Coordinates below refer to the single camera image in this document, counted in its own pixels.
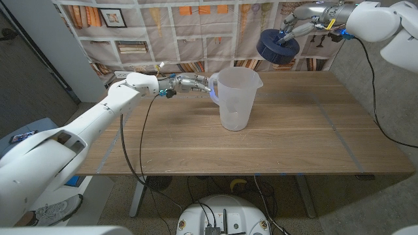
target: pitcher handle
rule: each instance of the pitcher handle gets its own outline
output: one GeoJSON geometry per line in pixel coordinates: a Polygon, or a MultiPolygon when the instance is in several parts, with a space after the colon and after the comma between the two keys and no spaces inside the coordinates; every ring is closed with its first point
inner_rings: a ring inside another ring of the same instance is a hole
{"type": "Polygon", "coordinates": [[[209,88],[211,89],[211,91],[209,93],[210,94],[210,98],[217,105],[219,105],[219,98],[215,95],[214,80],[217,81],[218,77],[219,77],[219,73],[217,72],[217,73],[212,74],[211,77],[208,80],[208,85],[209,85],[209,88]]]}

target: blue connector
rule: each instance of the blue connector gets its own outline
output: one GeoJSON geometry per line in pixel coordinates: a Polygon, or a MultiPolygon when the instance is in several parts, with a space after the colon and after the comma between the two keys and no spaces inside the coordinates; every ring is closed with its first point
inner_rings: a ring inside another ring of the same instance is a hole
{"type": "Polygon", "coordinates": [[[347,39],[347,40],[354,39],[354,35],[347,33],[346,29],[337,29],[337,31],[341,31],[339,33],[341,34],[343,39],[347,39]]]}
{"type": "Polygon", "coordinates": [[[167,89],[159,91],[159,96],[165,96],[166,94],[167,94],[167,89]]]}

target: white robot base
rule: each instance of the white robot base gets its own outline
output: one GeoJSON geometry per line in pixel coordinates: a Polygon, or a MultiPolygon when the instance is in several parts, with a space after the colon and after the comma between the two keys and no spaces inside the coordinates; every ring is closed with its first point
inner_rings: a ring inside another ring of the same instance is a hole
{"type": "Polygon", "coordinates": [[[264,214],[243,198],[234,195],[211,195],[200,199],[199,202],[202,206],[196,202],[181,214],[176,229],[177,235],[270,234],[270,225],[264,214]]]}

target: picture frame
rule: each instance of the picture frame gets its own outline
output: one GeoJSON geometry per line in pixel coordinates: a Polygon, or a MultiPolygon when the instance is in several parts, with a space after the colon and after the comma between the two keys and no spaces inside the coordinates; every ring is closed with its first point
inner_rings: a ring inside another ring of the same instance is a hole
{"type": "Polygon", "coordinates": [[[120,8],[99,8],[99,10],[106,27],[127,27],[120,8]]]}

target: table leg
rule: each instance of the table leg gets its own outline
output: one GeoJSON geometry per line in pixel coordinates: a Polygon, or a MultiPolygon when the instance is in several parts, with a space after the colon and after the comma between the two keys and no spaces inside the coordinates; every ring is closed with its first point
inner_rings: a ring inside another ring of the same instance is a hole
{"type": "Polygon", "coordinates": [[[296,176],[300,195],[302,196],[303,203],[305,204],[306,214],[309,218],[316,217],[314,203],[312,202],[311,193],[309,192],[308,184],[306,183],[305,176],[296,176]]]}
{"type": "MultiPolygon", "coordinates": [[[[146,176],[144,177],[141,176],[140,179],[143,182],[145,182],[146,176]]],[[[141,205],[142,198],[144,197],[145,189],[146,189],[145,186],[143,186],[141,183],[137,181],[137,186],[135,187],[135,193],[132,198],[131,209],[129,210],[129,216],[131,218],[134,218],[138,215],[139,206],[141,205]]]]}

